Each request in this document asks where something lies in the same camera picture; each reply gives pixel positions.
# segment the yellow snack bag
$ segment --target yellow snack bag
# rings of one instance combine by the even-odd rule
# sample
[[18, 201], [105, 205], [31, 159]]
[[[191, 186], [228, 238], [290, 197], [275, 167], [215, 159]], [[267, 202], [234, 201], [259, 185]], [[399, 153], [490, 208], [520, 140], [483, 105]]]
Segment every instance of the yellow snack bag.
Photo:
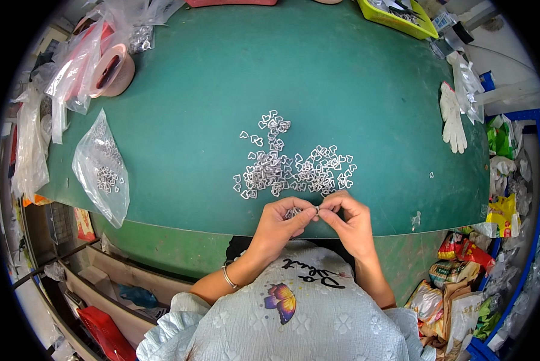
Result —
[[499, 197], [496, 203], [489, 203], [486, 223], [497, 224], [496, 237], [517, 237], [520, 230], [520, 217], [515, 203], [515, 194]]

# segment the clear plastic bag with hearts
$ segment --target clear plastic bag with hearts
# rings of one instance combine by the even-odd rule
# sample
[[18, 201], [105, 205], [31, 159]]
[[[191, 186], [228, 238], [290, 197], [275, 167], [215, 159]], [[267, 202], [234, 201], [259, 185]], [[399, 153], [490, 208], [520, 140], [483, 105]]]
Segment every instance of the clear plastic bag with hearts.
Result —
[[93, 204], [120, 228], [130, 205], [130, 184], [104, 109], [75, 148], [72, 170]]

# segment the silver bangle bracelet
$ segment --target silver bangle bracelet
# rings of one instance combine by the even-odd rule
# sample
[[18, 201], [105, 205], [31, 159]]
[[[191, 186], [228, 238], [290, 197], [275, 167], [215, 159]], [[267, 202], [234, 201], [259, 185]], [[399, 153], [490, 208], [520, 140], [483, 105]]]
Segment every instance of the silver bangle bracelet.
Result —
[[224, 273], [224, 278], [226, 279], [226, 282], [228, 282], [228, 285], [230, 285], [230, 287], [232, 287], [234, 289], [238, 288], [238, 285], [233, 284], [232, 281], [230, 280], [230, 278], [228, 277], [228, 273], [226, 272], [226, 265], [225, 264], [222, 266], [222, 271]]

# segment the red plastic bag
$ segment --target red plastic bag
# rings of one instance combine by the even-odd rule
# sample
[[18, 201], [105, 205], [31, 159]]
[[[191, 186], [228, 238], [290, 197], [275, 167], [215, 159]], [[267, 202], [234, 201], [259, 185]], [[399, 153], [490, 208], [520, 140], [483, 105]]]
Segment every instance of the red plastic bag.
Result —
[[438, 257], [439, 259], [446, 259], [448, 261], [476, 262], [486, 270], [487, 275], [495, 265], [494, 258], [477, 247], [474, 242], [468, 239], [467, 235], [461, 235], [460, 233], [447, 235], [440, 245]]
[[473, 261], [484, 267], [488, 276], [490, 270], [495, 265], [495, 260], [488, 253], [477, 247], [477, 245], [464, 237], [462, 242], [455, 243], [456, 258], [459, 261]]

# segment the red basket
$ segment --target red basket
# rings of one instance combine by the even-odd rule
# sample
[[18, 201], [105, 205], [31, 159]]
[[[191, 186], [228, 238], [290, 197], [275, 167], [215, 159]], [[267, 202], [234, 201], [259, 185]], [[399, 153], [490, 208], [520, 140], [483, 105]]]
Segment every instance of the red basket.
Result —
[[112, 361], [135, 361], [136, 351], [128, 343], [112, 318], [94, 306], [78, 309], [79, 317]]
[[275, 5], [278, 0], [186, 0], [186, 2], [193, 8], [199, 8], [200, 6], [233, 4], [272, 6]]

